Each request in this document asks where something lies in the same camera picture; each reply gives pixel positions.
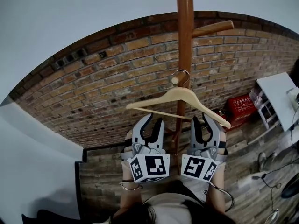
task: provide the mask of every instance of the wooden hanger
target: wooden hanger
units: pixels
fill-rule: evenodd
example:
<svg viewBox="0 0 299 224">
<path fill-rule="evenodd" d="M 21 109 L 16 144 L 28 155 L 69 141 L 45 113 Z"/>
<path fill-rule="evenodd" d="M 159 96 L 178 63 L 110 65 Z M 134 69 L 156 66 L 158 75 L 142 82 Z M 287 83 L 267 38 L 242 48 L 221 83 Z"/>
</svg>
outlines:
<svg viewBox="0 0 299 224">
<path fill-rule="evenodd" d="M 226 121 L 224 118 L 220 117 L 218 114 L 214 113 L 210 109 L 206 108 L 197 98 L 195 93 L 192 90 L 189 90 L 184 87 L 175 87 L 167 91 L 163 96 L 154 98 L 154 99 L 149 99 L 149 100 L 144 100 L 144 101 L 139 101 L 135 103 L 128 104 L 126 106 L 126 109 L 136 109 L 136 110 L 141 110 L 141 111 L 146 111 L 146 112 L 151 112 L 151 113 L 157 113 L 157 114 L 162 114 L 162 115 L 167 115 L 171 117 L 176 117 L 176 118 L 181 118 L 181 119 L 190 119 L 185 116 L 180 116 L 176 114 L 169 114 L 165 112 L 160 112 L 160 111 L 154 111 L 154 110 L 149 110 L 149 109 L 143 109 L 142 107 L 145 106 L 150 106 L 150 105 L 157 105 L 157 104 L 162 104 L 162 103 L 167 103 L 171 101 L 177 101 L 177 100 L 183 100 L 189 105 L 193 106 L 194 108 L 202 111 L 203 113 L 207 114 L 209 117 L 212 119 L 216 120 L 218 123 L 221 125 L 230 128 L 230 123 Z"/>
</svg>

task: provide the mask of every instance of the white table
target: white table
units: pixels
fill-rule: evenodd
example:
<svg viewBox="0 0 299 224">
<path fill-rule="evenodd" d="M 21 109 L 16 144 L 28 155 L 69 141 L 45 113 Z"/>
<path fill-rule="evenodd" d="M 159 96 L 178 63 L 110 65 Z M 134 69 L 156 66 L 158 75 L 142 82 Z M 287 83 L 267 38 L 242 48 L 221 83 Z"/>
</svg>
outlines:
<svg viewBox="0 0 299 224">
<path fill-rule="evenodd" d="M 294 117 L 295 110 L 292 106 L 289 96 L 287 95 L 287 92 L 293 88 L 296 88 L 296 85 L 286 72 L 258 79 L 257 83 L 271 103 L 279 120 L 276 121 L 271 127 L 268 127 L 267 131 L 256 137 L 248 144 L 257 141 L 279 124 L 281 124 L 284 131 L 287 131 L 292 126 L 293 118 L 294 123 L 299 119 L 299 111 L 297 111 Z M 299 137 L 292 137 L 293 142 L 298 140 Z"/>
</svg>

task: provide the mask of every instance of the red toolbox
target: red toolbox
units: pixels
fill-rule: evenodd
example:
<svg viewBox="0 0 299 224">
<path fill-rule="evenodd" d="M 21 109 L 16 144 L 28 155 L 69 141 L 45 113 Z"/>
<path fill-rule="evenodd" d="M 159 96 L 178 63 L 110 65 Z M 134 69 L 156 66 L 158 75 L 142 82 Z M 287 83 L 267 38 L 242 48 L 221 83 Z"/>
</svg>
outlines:
<svg viewBox="0 0 299 224">
<path fill-rule="evenodd" d="M 227 111 L 227 121 L 231 124 L 231 128 L 229 130 L 240 127 L 248 120 L 252 113 L 257 111 L 249 95 L 242 95 L 228 99 L 225 109 Z"/>
</svg>

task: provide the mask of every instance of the wooden floor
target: wooden floor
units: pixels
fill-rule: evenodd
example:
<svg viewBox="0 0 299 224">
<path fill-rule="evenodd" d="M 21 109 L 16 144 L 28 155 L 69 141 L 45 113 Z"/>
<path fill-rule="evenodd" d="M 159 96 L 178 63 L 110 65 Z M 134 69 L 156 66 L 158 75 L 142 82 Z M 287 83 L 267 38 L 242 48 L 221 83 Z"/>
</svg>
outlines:
<svg viewBox="0 0 299 224">
<path fill-rule="evenodd" d="M 229 157 L 225 171 L 225 189 L 235 198 L 234 207 L 227 215 L 239 224 L 263 224 L 272 213 L 270 188 L 261 179 L 254 180 L 252 176 L 261 176 L 258 172 L 257 159 L 260 152 L 270 155 L 291 145 L 290 132 L 283 132 L 281 127 L 273 129 L 263 139 L 248 145 L 258 134 L 264 131 L 259 121 L 250 122 L 241 128 L 227 133 L 227 148 Z M 190 132 L 181 137 L 181 147 L 189 143 Z M 171 152 L 170 138 L 166 138 L 164 148 Z M 106 148 L 88 151 L 87 163 L 80 164 L 80 184 L 85 218 L 90 222 L 105 221 L 119 207 L 121 188 L 121 160 L 119 152 L 122 147 Z M 286 183 L 299 172 L 299 165 L 289 165 L 280 171 L 267 175 L 269 185 L 281 183 L 279 190 L 273 190 L 274 209 L 279 208 L 279 220 L 284 223 L 285 217 L 290 217 L 299 201 L 299 195 L 289 199 L 280 197 Z M 176 175 L 175 167 L 171 168 L 171 176 L 157 184 L 146 184 L 142 190 L 142 199 L 162 193 L 171 180 L 180 179 L 198 198 L 205 199 L 203 191 L 207 184 Z"/>
</svg>

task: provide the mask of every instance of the hanger hook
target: hanger hook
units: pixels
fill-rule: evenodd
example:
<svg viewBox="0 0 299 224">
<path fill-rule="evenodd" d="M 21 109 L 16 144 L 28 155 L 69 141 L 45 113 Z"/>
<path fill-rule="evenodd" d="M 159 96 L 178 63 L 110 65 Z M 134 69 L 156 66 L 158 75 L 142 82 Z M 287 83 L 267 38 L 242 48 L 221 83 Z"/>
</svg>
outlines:
<svg viewBox="0 0 299 224">
<path fill-rule="evenodd" d="M 171 75 L 172 76 L 175 75 L 175 73 L 177 73 L 178 71 L 183 71 L 188 75 L 188 79 L 183 83 L 183 87 L 184 87 L 184 85 L 190 80 L 190 73 L 188 71 L 184 70 L 184 69 L 178 69 L 174 73 L 172 73 Z"/>
</svg>

